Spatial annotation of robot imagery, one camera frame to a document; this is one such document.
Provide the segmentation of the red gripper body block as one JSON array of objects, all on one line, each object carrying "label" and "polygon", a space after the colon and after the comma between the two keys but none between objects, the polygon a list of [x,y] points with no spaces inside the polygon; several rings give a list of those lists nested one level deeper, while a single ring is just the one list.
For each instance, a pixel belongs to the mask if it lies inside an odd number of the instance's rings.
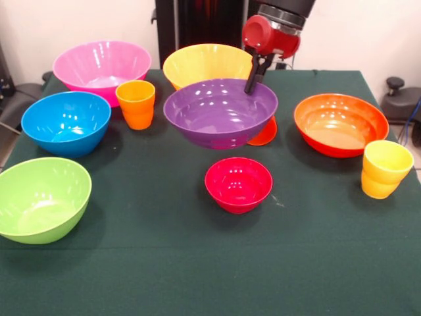
[{"label": "red gripper body block", "polygon": [[257,14],[245,23],[242,38],[244,46],[258,54],[268,56],[274,53],[283,59],[294,56],[301,42],[299,30]]}]

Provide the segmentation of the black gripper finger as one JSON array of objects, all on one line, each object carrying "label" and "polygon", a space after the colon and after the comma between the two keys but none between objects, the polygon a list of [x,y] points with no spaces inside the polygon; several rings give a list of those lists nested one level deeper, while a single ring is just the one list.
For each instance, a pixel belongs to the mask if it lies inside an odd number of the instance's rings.
[{"label": "black gripper finger", "polygon": [[256,83],[259,81],[261,70],[266,62],[266,57],[257,52],[255,48],[245,47],[251,58],[251,71],[245,84],[244,92],[251,95],[255,89]]},{"label": "black gripper finger", "polygon": [[269,54],[265,57],[263,57],[264,61],[261,64],[261,75],[264,76],[267,69],[272,65],[275,54]]}]

